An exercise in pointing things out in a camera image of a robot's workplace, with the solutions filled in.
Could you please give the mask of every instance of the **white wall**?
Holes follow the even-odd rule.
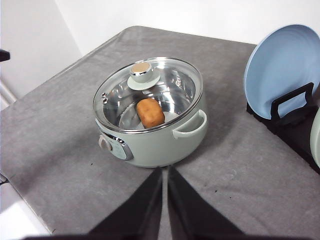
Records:
[[[55,1],[82,54],[134,25],[254,44],[289,24],[320,34],[319,0]]]
[[[1,0],[1,83],[22,97],[82,55],[54,0]]]
[[[0,196],[1,240],[19,240],[29,236],[50,235],[10,183],[0,186]]]

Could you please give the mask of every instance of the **table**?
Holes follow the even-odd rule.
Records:
[[[243,73],[254,47],[129,27],[1,112],[1,173],[51,233],[87,233],[152,171],[99,148],[95,91],[122,66],[174,57],[201,72],[209,117],[178,171],[247,234],[320,240],[320,176],[246,112]],[[171,237],[166,174],[159,239]]]

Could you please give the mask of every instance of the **pot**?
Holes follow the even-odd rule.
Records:
[[[316,112],[310,132],[310,149],[315,163],[320,168],[320,108]]]
[[[138,63],[150,67],[132,73]],[[136,81],[140,75],[147,75],[149,80],[141,77],[143,82]],[[159,103],[164,123],[144,128],[136,105],[146,98]],[[99,146],[144,168],[182,160],[199,146],[208,129],[201,74],[191,64],[175,58],[150,58],[114,72],[95,93],[93,110],[100,130]]]

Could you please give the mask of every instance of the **glass lid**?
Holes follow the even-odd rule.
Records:
[[[149,82],[152,85],[150,88],[143,89],[139,88],[142,86],[139,83],[134,86],[130,83],[136,63],[149,63],[153,75],[157,76],[156,82]],[[95,117],[106,128],[121,133],[156,131],[180,120],[198,103],[203,82],[199,71],[191,64],[168,57],[155,57],[136,63],[111,74],[94,95]],[[165,116],[163,124],[150,128],[142,125],[136,107],[139,101],[147,98],[155,99],[161,106]]]

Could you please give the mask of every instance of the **potato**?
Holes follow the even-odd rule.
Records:
[[[152,128],[165,122],[165,115],[161,106],[153,98],[146,98],[139,101],[136,111],[145,128]]]

